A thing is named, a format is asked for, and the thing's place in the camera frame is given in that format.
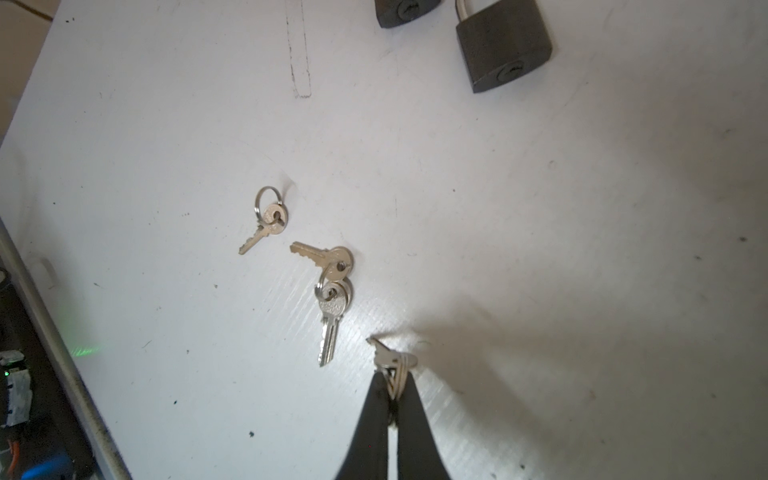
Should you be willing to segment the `black padlock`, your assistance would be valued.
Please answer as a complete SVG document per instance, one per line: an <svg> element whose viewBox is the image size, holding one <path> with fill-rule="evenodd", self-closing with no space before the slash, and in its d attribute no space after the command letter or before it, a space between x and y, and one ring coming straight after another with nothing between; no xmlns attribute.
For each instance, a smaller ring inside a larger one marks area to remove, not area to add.
<svg viewBox="0 0 768 480"><path fill-rule="evenodd" d="M440 0L375 0L374 6L379 26L391 29L430 13L440 3Z"/></svg>
<svg viewBox="0 0 768 480"><path fill-rule="evenodd" d="M500 0L470 13L455 2L458 43L472 91L483 93L545 64L553 44L535 0Z"/></svg>

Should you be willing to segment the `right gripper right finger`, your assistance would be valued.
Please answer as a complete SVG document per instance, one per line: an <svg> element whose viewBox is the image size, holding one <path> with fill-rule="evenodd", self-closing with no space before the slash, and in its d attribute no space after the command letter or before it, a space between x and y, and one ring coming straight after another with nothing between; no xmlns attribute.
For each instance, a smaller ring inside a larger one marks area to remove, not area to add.
<svg viewBox="0 0 768 480"><path fill-rule="evenodd" d="M430 428L414 376L407 374L397 401L397 469L400 480L449 480Z"/></svg>

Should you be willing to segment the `small key bunch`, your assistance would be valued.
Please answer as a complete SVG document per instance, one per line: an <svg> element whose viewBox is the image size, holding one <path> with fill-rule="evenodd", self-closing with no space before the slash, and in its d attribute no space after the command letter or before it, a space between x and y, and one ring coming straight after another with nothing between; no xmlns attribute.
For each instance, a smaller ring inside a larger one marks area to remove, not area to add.
<svg viewBox="0 0 768 480"><path fill-rule="evenodd" d="M271 192L275 201L262 207L262 197ZM254 214L257 220L257 228L238 249L239 255L245 255L260 240L281 234L288 223L288 210L285 206L280 191L273 186L264 186L256 194L254 199Z"/></svg>

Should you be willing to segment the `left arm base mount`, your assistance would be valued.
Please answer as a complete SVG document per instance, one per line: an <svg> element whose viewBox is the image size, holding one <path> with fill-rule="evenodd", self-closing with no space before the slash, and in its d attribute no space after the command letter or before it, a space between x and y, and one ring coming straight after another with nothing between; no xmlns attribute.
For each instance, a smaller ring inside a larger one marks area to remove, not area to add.
<svg viewBox="0 0 768 480"><path fill-rule="evenodd" d="M7 270L1 271L1 477L89 479L96 461Z"/></svg>

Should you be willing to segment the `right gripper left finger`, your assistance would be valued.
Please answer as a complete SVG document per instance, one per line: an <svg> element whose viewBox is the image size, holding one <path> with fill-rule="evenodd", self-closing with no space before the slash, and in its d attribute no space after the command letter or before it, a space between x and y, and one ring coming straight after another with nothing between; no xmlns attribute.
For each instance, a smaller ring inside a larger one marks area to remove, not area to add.
<svg viewBox="0 0 768 480"><path fill-rule="evenodd" d="M372 376L356 429L337 480L388 478L390 396L382 373Z"/></svg>

